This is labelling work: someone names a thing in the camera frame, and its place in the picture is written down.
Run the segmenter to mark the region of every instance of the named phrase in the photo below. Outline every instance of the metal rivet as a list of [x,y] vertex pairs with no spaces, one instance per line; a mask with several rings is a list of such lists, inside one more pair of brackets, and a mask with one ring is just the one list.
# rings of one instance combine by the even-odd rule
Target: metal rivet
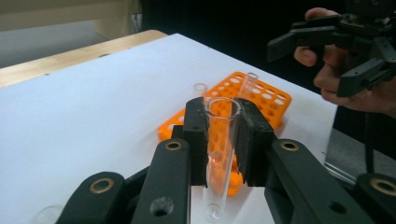
[[280,146],[287,151],[297,151],[299,147],[290,141],[284,141]]
[[392,183],[388,180],[384,179],[378,179],[378,178],[373,178],[370,180],[370,184],[375,188],[376,190],[391,195],[391,196],[396,196],[396,184]]
[[114,180],[108,177],[101,178],[93,182],[90,186],[90,191],[92,193],[104,193],[114,186]]

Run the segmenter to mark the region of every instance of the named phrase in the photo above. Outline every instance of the table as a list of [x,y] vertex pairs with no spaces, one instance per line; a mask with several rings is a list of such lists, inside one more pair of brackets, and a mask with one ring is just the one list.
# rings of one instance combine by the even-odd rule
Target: table
[[[335,105],[183,35],[127,38],[146,43],[99,58],[107,53],[92,47],[97,54],[90,61],[83,49],[81,63],[67,62],[66,53],[0,70],[0,223],[29,223],[41,209],[65,204],[90,175],[128,177],[147,167],[157,128],[195,97],[193,84],[210,88],[234,71],[256,73],[291,95],[276,135],[300,141],[324,162]],[[56,65],[61,58],[63,68]],[[45,63],[53,67],[43,69]],[[29,66],[35,72],[7,75]],[[205,223],[201,200],[202,187],[192,187],[191,223]],[[220,223],[243,222],[273,223],[263,188],[244,186],[228,200]]]

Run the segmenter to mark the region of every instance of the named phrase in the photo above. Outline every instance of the test tube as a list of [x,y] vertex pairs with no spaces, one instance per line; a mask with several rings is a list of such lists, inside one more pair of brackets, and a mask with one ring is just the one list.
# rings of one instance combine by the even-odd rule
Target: test tube
[[214,97],[205,103],[208,163],[204,211],[205,219],[212,223],[221,221],[224,214],[240,113],[240,104],[228,97]]
[[247,75],[244,78],[244,81],[242,82],[241,89],[239,89],[237,97],[248,100],[248,97],[250,96],[251,91],[256,86],[258,79],[259,79],[259,76],[257,76],[256,74],[247,73]]

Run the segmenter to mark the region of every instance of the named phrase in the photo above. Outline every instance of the robotic hand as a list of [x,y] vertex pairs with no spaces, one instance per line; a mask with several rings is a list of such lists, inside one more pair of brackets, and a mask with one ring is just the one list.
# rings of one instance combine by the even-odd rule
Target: robotic hand
[[268,43],[267,60],[279,59],[296,47],[334,44],[349,52],[337,95],[370,90],[396,74],[395,9],[393,0],[346,0],[346,14],[293,23],[287,34]]

